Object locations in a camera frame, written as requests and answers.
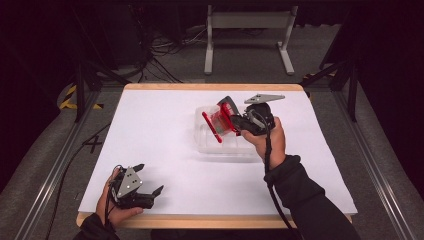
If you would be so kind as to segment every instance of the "person's right hand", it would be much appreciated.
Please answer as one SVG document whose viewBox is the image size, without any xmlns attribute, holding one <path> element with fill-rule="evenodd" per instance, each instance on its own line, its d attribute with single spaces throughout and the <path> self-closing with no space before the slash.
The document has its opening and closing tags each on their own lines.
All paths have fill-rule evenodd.
<svg viewBox="0 0 424 240">
<path fill-rule="evenodd" d="M 275 127 L 271 130 L 271 156 L 269 169 L 272 170 L 280 165 L 286 159 L 286 137 L 281 121 L 278 117 L 274 117 Z M 266 150 L 266 134 L 255 136 L 247 130 L 242 130 L 241 135 L 256 148 L 256 152 L 265 160 Z"/>
</svg>

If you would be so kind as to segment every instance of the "wooden table edge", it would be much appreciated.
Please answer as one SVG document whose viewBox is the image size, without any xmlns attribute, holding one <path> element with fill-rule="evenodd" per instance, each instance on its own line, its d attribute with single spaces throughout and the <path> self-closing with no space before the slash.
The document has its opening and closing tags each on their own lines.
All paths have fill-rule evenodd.
<svg viewBox="0 0 424 240">
<path fill-rule="evenodd" d="M 124 90 L 303 91 L 299 84 L 130 83 Z"/>
<path fill-rule="evenodd" d="M 78 213 L 76 223 L 81 226 L 91 213 Z M 352 222 L 351 215 L 345 215 Z M 290 225 L 296 227 L 291 217 Z M 150 215 L 140 214 L 124 221 L 119 228 L 138 229 L 282 229 L 287 228 L 279 215 Z"/>
</svg>

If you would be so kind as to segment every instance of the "person's left hand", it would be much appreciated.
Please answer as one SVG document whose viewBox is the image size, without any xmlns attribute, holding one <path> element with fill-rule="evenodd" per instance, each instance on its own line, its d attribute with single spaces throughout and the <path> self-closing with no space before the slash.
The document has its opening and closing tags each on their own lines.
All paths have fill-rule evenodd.
<svg viewBox="0 0 424 240">
<path fill-rule="evenodd" d="M 105 208 L 106 208 L 106 199 L 109 191 L 109 181 L 114 179 L 116 175 L 118 175 L 119 169 L 116 168 L 113 171 L 113 174 L 108 180 L 106 181 L 106 184 L 103 188 L 102 196 L 100 196 L 99 201 L 97 202 L 96 207 L 96 214 L 99 215 L 100 219 L 102 220 L 103 225 L 105 225 L 106 219 L 105 219 Z M 130 209 L 120 209 L 118 207 L 115 207 L 115 204 L 112 200 L 109 201 L 109 221 L 112 223 L 114 227 L 118 226 L 122 221 L 135 216 L 137 214 L 140 214 L 143 212 L 143 209 L 140 207 L 130 208 Z"/>
</svg>

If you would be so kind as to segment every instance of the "hand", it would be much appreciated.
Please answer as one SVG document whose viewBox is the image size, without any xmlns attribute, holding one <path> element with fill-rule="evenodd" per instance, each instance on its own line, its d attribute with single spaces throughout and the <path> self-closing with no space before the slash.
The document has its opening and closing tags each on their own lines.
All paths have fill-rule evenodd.
<svg viewBox="0 0 424 240">
<path fill-rule="evenodd" d="M 281 126 L 281 121 L 278 117 L 274 117 L 275 127 L 271 130 L 271 156 L 269 169 L 272 170 L 286 159 L 286 137 L 284 129 Z M 266 150 L 266 134 L 255 136 L 247 130 L 242 130 L 241 135 L 256 148 L 256 152 L 265 160 Z"/>
<path fill-rule="evenodd" d="M 99 215 L 100 219 L 102 220 L 103 225 L 105 225 L 105 208 L 106 208 L 106 199 L 109 191 L 109 181 L 114 179 L 116 175 L 118 175 L 119 169 L 116 168 L 113 171 L 112 176 L 106 181 L 105 187 L 103 188 L 102 196 L 100 196 L 99 201 L 97 202 L 96 207 L 96 214 Z M 140 214 L 143 212 L 142 208 L 135 207 L 130 209 L 120 209 L 115 207 L 115 204 L 113 201 L 109 201 L 109 221 L 112 223 L 113 226 L 118 226 L 122 221 L 135 216 L 137 214 Z"/>
</svg>

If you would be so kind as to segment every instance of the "red object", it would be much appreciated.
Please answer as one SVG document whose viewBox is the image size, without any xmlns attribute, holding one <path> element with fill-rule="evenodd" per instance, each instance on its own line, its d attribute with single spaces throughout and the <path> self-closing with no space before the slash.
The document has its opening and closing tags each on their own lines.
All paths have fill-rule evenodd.
<svg viewBox="0 0 424 240">
<path fill-rule="evenodd" d="M 219 111 L 212 113 L 210 116 L 206 112 L 202 112 L 203 118 L 208 123 L 209 128 L 212 130 L 213 135 L 219 143 L 222 143 L 221 136 L 230 132 L 239 132 L 231 123 L 230 116 L 238 113 L 237 109 L 233 109 L 234 104 L 228 102 L 218 103 Z"/>
</svg>

